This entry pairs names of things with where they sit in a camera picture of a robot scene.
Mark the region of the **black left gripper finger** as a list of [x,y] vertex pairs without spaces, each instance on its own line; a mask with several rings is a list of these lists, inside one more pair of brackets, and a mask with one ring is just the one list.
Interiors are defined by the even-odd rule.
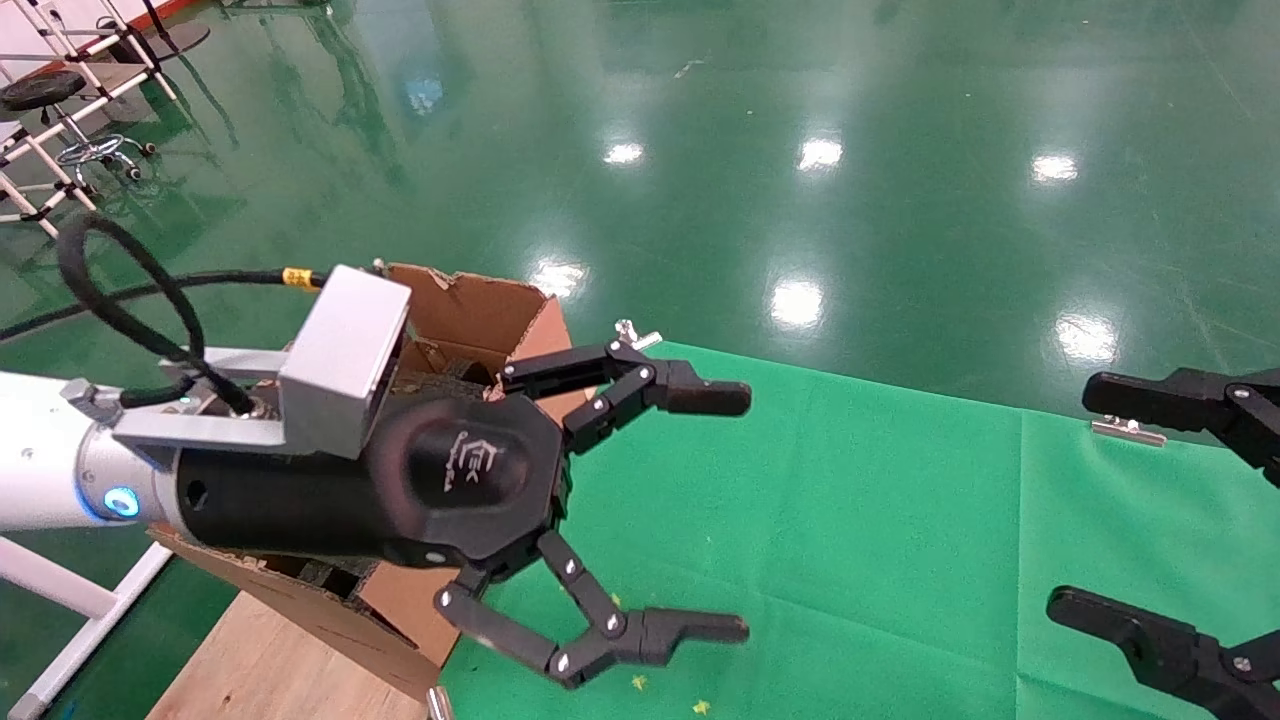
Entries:
[[708,380],[681,359],[654,359],[621,341],[579,346],[508,363],[498,375],[506,395],[531,400],[603,391],[561,419],[568,454],[585,454],[648,409],[671,414],[742,416],[751,387]]

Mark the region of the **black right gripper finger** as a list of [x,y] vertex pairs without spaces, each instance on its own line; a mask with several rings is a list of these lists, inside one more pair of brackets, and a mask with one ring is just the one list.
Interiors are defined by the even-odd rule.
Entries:
[[1279,369],[1225,375],[1179,368],[1164,379],[1093,374],[1083,407],[1172,430],[1208,432],[1279,487]]
[[1056,587],[1047,616],[1119,648],[1135,680],[1216,719],[1279,717],[1279,630],[1226,647],[1188,623],[1076,587]]

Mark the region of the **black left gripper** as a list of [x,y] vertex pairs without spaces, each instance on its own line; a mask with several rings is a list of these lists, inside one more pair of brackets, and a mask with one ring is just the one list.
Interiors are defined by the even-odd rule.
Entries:
[[[463,568],[436,592],[436,611],[566,689],[617,664],[664,666],[685,641],[749,639],[739,615],[622,610],[553,530],[566,514],[566,468],[561,425],[530,398],[406,404],[376,421],[356,459],[182,451],[178,525],[195,543],[237,552]],[[588,620],[567,644],[483,602],[493,577],[536,556]]]

